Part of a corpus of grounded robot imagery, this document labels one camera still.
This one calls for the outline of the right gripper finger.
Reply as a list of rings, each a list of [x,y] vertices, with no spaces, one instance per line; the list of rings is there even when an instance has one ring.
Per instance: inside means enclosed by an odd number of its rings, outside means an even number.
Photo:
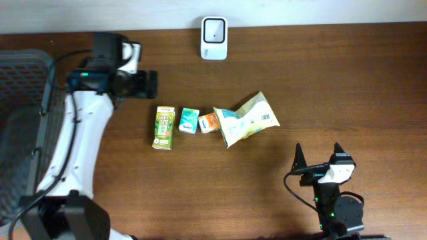
[[[300,143],[296,144],[294,161],[291,167],[291,174],[304,174],[307,171],[307,164]]]
[[[334,152],[332,154],[332,163],[343,161],[345,159],[345,151],[342,149],[340,144],[336,142],[334,144]]]

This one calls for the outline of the green tea carton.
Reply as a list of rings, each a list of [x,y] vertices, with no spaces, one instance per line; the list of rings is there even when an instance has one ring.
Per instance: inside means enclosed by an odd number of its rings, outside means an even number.
[[[173,126],[175,107],[158,106],[155,116],[154,149],[171,150],[173,141]]]

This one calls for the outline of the teal tissue pack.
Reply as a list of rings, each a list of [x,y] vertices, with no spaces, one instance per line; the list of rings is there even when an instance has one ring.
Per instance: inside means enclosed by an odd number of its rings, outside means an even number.
[[[195,134],[197,131],[199,110],[184,107],[179,122],[179,130],[184,133]]]

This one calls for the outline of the orange tissue pack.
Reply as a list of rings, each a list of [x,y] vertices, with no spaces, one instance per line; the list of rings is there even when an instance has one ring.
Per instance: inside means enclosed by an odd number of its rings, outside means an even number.
[[[210,133],[220,129],[220,124],[215,113],[198,117],[198,122],[202,133]]]

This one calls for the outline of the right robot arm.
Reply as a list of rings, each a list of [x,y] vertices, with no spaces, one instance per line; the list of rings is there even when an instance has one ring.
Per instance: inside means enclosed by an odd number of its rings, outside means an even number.
[[[296,145],[292,168],[284,179],[299,176],[301,187],[312,187],[314,204],[310,204],[291,191],[297,200],[312,208],[319,217],[320,228],[325,239],[359,239],[364,230],[364,198],[356,193],[341,191],[340,186],[351,179],[356,163],[339,143],[329,161],[307,165],[302,146]]]

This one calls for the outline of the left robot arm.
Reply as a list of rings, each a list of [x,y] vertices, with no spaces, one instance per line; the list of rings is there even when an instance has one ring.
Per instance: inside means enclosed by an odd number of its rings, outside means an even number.
[[[142,45],[117,33],[95,33],[92,49],[67,76],[64,115],[53,157],[32,195],[20,198],[7,230],[18,223],[31,239],[133,239],[111,227],[93,200],[101,139],[117,102],[157,96],[157,71],[138,68]]]

